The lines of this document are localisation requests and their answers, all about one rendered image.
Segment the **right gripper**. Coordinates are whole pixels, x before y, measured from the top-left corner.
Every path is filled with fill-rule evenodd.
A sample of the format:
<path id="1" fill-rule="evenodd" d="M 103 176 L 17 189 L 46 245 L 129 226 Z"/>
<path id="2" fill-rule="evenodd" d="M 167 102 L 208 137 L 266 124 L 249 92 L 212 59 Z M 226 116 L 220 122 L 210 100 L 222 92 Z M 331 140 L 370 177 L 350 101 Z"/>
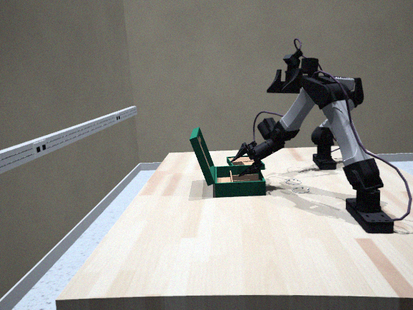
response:
<path id="1" fill-rule="evenodd" d="M 300 93 L 301 85 L 299 84 L 299 82 L 303 78 L 306 78 L 306 76 L 303 75 L 303 68 L 288 69 L 288 71 L 285 71 L 285 73 L 285 81 L 281 81 L 281 69 L 277 70 L 275 79 L 267 89 L 267 93 Z"/>

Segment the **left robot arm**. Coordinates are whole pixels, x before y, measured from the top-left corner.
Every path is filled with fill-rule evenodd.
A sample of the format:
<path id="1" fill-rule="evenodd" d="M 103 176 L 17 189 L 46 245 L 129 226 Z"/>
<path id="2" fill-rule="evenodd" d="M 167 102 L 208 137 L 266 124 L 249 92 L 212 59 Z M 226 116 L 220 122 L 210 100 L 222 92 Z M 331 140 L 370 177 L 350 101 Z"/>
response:
<path id="1" fill-rule="evenodd" d="M 367 225 L 394 225 L 394 220 L 381 210 L 379 188 L 384 184 L 378 166 L 360 145 L 361 140 L 353 121 L 349 120 L 345 95 L 338 83 L 324 76 L 303 78 L 299 84 L 301 92 L 281 120 L 276 123 L 273 118 L 265 118 L 257 126 L 269 150 L 275 153 L 284 148 L 285 141 L 295 138 L 303 120 L 317 104 L 336 137 L 345 176 L 352 189 L 356 190 L 356 198 L 346 198 L 346 203 Z"/>

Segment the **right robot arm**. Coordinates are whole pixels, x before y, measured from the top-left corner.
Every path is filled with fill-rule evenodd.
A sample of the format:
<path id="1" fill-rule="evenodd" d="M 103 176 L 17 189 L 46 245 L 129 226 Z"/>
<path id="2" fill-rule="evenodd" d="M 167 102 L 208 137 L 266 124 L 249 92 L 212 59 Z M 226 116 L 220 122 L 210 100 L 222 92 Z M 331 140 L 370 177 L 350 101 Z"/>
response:
<path id="1" fill-rule="evenodd" d="M 283 60 L 288 65 L 288 69 L 299 68 L 300 60 L 299 57 L 302 56 L 302 51 L 298 50 L 294 55 L 287 54 L 284 56 Z M 301 68 L 303 68 L 303 74 L 307 78 L 311 78 L 314 71 L 318 72 L 318 62 L 316 58 L 302 58 Z M 315 64 L 316 63 L 316 64 Z M 309 76 L 310 75 L 310 76 Z M 358 105 L 362 104 L 364 100 L 363 87 L 361 78 L 340 78 L 335 77 L 339 82 L 344 83 L 349 89 L 349 99 L 348 105 L 350 111 L 356 108 Z M 355 89 L 354 89 L 355 83 Z M 354 91 L 351 91 L 353 90 Z M 317 145 L 317 154 L 313 154 L 313 157 L 320 165 L 336 165 L 336 161 L 332 159 L 331 156 L 331 146 L 334 145 L 332 141 L 334 138 L 334 133 L 328 119 L 325 120 L 319 127 L 316 127 L 311 135 L 311 140 Z M 325 144 L 325 145 L 324 145 Z"/>

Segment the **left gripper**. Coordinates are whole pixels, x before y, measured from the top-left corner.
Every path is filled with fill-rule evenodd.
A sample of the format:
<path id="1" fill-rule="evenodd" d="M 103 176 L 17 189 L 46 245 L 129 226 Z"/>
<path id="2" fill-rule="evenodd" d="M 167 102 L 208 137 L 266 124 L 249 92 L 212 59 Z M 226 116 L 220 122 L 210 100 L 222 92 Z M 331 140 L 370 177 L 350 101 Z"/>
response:
<path id="1" fill-rule="evenodd" d="M 248 145 L 246 144 L 246 142 L 244 142 L 241 145 L 241 148 L 239 149 L 238 153 L 236 154 L 236 156 L 232 159 L 231 163 L 235 160 L 237 160 L 238 158 L 242 157 L 244 154 L 246 154 L 248 151 L 252 156 L 252 159 L 254 160 L 254 162 L 252 163 L 252 165 L 247 168 L 246 170 L 244 170 L 240 175 L 246 175 L 246 174 L 255 174 L 255 173 L 259 173 L 261 171 L 260 167 L 263 166 L 261 160 L 266 158 L 267 156 L 273 154 L 273 152 L 271 150 L 269 150 L 268 148 L 268 144 L 266 141 L 260 143 L 259 145 L 253 147 L 251 143 L 249 143 Z"/>

